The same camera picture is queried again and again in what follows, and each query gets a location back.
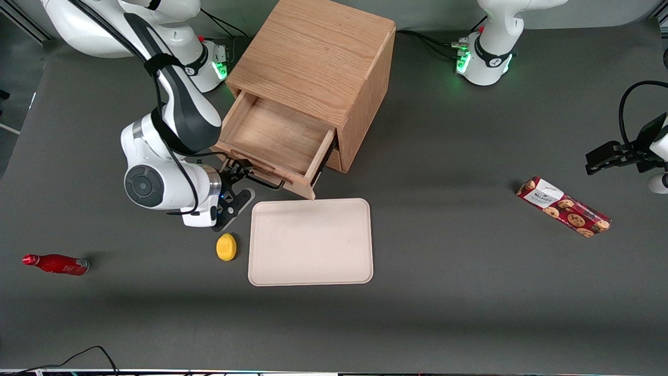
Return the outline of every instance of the wooden box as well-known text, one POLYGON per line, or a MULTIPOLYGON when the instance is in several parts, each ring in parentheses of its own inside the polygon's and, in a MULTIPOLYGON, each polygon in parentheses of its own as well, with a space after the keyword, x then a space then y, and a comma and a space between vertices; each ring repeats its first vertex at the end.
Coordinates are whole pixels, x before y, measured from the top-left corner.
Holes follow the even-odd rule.
POLYGON ((387 92, 395 24, 329 0, 280 0, 227 78, 236 102, 214 149, 314 199, 348 169, 387 92))

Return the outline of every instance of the cookie package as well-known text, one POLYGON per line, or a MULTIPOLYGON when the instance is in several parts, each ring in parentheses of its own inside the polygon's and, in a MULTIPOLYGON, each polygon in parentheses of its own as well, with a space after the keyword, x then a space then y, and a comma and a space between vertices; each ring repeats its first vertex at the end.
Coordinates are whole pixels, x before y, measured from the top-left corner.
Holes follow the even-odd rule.
POLYGON ((540 177, 534 176, 527 181, 517 191, 517 196, 585 238, 591 238, 610 228, 610 218, 564 194, 540 177))

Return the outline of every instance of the gray table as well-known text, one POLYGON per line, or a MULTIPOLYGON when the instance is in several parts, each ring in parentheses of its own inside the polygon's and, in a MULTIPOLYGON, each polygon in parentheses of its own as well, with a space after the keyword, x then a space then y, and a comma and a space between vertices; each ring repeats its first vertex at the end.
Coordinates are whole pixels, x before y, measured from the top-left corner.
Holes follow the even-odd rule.
MULTIPOLYGON (((443 33, 454 40, 459 33, 443 33)), ((668 371, 668 196, 634 167, 587 177, 619 139, 624 90, 668 79, 657 24, 527 31, 507 76, 465 82, 398 35, 389 92, 347 175, 319 198, 371 204, 375 275, 353 286, 256 288, 250 210, 220 234, 142 209, 122 187, 118 138, 154 105, 138 61, 50 51, 0 187, 0 365, 54 363, 99 344, 122 368, 447 373, 668 371), (514 196, 533 175, 602 211, 585 239, 514 196), (92 260, 76 278, 27 252, 92 260)), ((628 103, 629 132, 668 92, 628 103)), ((225 90, 212 101, 224 113, 225 90)), ((257 201, 296 199, 251 182, 257 201)), ((107 367, 86 355, 73 367, 107 367)))

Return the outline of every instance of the red plastic bottle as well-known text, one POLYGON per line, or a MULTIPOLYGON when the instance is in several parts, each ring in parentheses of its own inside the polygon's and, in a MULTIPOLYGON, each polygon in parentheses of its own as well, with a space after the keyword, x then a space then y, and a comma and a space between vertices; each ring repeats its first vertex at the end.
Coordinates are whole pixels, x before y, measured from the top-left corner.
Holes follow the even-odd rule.
POLYGON ((63 255, 25 255, 25 265, 37 266, 47 273, 69 274, 70 276, 82 276, 90 268, 90 264, 83 258, 73 258, 63 255))

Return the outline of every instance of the plastic tray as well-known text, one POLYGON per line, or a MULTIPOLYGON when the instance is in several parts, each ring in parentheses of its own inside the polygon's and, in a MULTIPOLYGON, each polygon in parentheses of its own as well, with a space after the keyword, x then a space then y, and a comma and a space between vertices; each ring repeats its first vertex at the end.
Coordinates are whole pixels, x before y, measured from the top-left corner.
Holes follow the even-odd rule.
POLYGON ((364 199, 261 202, 250 230, 248 280, 255 286, 360 284, 373 276, 364 199))

